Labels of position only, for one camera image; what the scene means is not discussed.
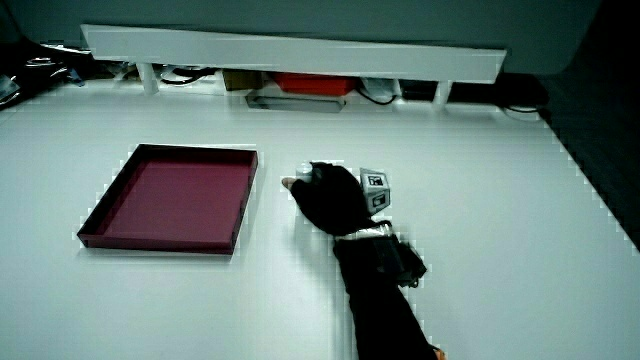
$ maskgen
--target maroon tray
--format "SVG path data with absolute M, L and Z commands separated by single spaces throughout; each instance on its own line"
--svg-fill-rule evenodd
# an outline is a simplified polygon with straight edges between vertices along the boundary
M 141 144 L 78 232 L 88 248 L 233 254 L 255 151 Z

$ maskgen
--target table surface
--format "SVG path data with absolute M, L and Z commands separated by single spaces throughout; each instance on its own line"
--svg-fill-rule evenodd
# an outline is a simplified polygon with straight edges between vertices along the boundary
M 139 143 L 259 151 L 230 260 L 83 248 Z M 260 111 L 90 81 L 0 112 L 0 150 L 3 359 L 356 359 L 328 237 L 280 184 L 308 160 L 387 173 L 377 218 L 424 257 L 403 293 L 450 360 L 640 357 L 637 250 L 542 121 L 357 96 L 338 114 Z

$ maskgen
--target cube with marker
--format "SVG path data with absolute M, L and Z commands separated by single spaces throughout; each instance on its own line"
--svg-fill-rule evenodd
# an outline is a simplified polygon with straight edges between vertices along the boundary
M 369 214 L 374 215 L 391 204 L 391 189 L 384 173 L 360 168 L 360 187 Z

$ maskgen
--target black cable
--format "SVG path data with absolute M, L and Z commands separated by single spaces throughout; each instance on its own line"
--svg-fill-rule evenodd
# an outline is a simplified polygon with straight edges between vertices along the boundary
M 396 95 L 393 95 L 393 96 L 391 97 L 391 100 L 389 100 L 389 101 L 387 101 L 387 102 L 380 102 L 380 101 L 373 100 L 373 99 L 372 99 L 372 98 L 370 98 L 369 96 L 365 95 L 365 94 L 360 90 L 360 88 L 356 88 L 356 91 L 357 91 L 360 95 L 362 95 L 364 98 L 366 98 L 367 100 L 369 100 L 369 101 L 371 101 L 371 102 L 373 102 L 373 103 L 376 103 L 376 104 L 378 104 L 378 105 L 389 105 L 389 104 L 391 104 L 391 103 L 393 102 L 393 100 L 395 100 L 395 99 L 396 99 Z
M 192 82 L 195 82 L 197 80 L 199 80 L 202 76 L 194 76 L 191 79 L 186 79 L 186 80 L 167 80 L 167 79 L 160 79 L 160 81 L 162 81 L 165 84 L 168 85 L 187 85 L 187 84 L 191 84 Z
M 178 76 L 189 77 L 190 79 L 185 80 L 167 80 L 160 79 L 165 84 L 168 85 L 187 85 L 193 82 L 200 80 L 203 76 L 214 75 L 218 69 L 216 68 L 203 68 L 203 69 L 181 69 L 175 68 L 172 72 Z
M 538 112 L 538 111 L 539 111 L 539 109 L 534 109 L 534 110 L 518 110 L 518 109 L 514 109 L 514 108 L 512 108 L 511 106 L 508 106 L 508 105 L 507 105 L 507 106 L 503 106 L 502 108 L 504 108 L 504 109 L 508 109 L 508 110 L 511 110 L 511 111 L 515 111 L 515 112 L 519 112 L 519 113 L 522 113 L 522 114 L 530 114 L 530 113 L 534 113 L 534 112 Z

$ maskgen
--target dark floor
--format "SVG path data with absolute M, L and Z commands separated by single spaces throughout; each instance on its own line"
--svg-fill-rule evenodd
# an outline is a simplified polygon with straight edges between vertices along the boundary
M 629 5 L 605 0 L 572 63 L 539 76 L 549 125 L 640 248 L 640 77 Z

